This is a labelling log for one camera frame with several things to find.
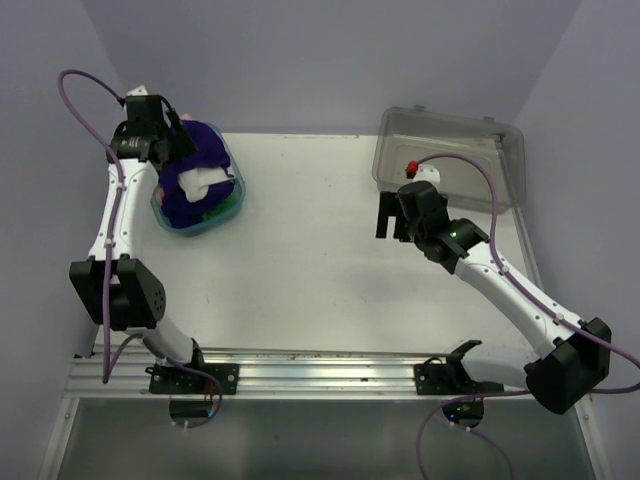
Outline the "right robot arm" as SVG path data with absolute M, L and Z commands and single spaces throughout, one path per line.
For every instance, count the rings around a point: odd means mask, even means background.
M 495 347 L 468 340 L 443 362 L 414 367 L 416 390 L 426 394 L 483 393 L 491 385 L 527 390 L 548 411 L 563 414 L 609 374 L 609 326 L 590 321 L 544 295 L 466 218 L 452 220 L 448 199 L 427 181 L 379 195 L 376 235 L 412 243 L 429 261 L 474 288 L 525 337 L 528 347 Z

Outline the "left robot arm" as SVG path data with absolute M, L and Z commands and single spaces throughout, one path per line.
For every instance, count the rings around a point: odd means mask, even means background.
M 177 363 L 175 384 L 197 392 L 207 383 L 208 369 L 193 359 L 194 340 L 167 316 L 164 285 L 143 262 L 159 174 L 171 158 L 194 152 L 195 145 L 164 97 L 138 87 L 123 105 L 126 119 L 107 148 L 108 193 L 100 227 L 86 259 L 71 264 L 69 278 L 91 320 L 103 329 L 104 382 L 121 353 L 111 348 L 110 334 L 123 332 L 141 340 L 160 362 Z

